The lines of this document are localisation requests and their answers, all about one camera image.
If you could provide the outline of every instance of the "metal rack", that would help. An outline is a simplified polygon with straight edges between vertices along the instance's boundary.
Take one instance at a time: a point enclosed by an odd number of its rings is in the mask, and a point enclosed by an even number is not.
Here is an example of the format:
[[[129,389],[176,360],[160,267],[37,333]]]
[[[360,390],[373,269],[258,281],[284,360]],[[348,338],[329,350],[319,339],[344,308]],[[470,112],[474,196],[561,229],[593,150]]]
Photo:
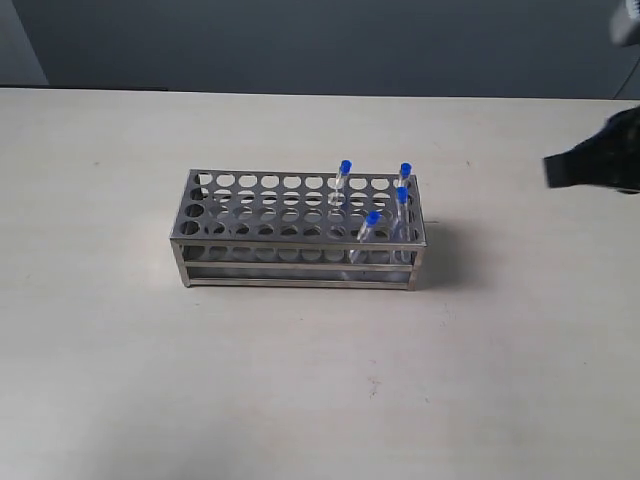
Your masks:
[[[394,240],[396,179],[351,175],[336,196],[335,174],[191,170],[170,237],[182,283],[413,290],[427,246],[420,195],[412,175],[410,240]],[[372,210],[375,237],[359,243]]]

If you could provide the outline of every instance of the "test tube rack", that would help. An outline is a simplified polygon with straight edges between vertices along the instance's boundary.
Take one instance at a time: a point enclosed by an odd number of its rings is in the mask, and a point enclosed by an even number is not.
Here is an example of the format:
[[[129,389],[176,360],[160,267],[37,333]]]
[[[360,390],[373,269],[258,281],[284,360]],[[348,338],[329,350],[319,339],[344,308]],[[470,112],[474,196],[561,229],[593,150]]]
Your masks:
[[[351,175],[336,195],[335,174],[190,170],[170,236],[182,283],[414,290],[427,246],[420,195],[411,175],[410,239],[398,241],[396,184]],[[381,219],[359,243],[372,210]]]

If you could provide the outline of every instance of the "stainless steel rack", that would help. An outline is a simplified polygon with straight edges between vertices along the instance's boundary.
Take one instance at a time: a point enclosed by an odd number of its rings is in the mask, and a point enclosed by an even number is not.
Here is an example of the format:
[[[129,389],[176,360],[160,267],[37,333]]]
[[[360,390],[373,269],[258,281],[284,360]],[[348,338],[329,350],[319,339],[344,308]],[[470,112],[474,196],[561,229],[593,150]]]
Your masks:
[[[394,239],[396,179],[351,175],[336,195],[335,174],[191,170],[170,237],[182,283],[413,290],[427,239],[414,175],[410,240]]]

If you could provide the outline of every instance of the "blue cap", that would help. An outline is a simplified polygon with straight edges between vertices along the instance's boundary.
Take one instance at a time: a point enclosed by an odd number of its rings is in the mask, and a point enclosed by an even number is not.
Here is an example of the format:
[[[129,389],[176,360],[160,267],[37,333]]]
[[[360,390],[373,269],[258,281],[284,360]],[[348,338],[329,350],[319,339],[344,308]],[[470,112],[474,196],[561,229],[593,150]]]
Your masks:
[[[407,178],[409,175],[411,175],[411,164],[403,163],[400,165],[400,176],[402,176],[402,178]]]
[[[378,220],[380,220],[380,212],[369,212],[365,222],[367,222],[367,227],[374,227]]]
[[[409,199],[409,190],[407,190],[407,187],[398,187],[396,192],[398,194],[398,202],[407,203]]]
[[[340,164],[340,173],[343,175],[349,175],[351,171],[351,162],[349,160],[343,160]]]

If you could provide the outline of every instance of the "table surface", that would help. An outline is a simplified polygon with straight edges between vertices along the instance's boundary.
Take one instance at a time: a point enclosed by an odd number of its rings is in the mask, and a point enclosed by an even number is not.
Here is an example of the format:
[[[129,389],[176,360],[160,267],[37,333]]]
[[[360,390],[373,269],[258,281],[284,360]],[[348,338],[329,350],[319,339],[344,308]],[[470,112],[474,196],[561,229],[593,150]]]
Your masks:
[[[541,162],[630,105],[0,91],[0,477],[637,479],[640,198]],[[181,285],[189,168],[343,158],[419,291]]]

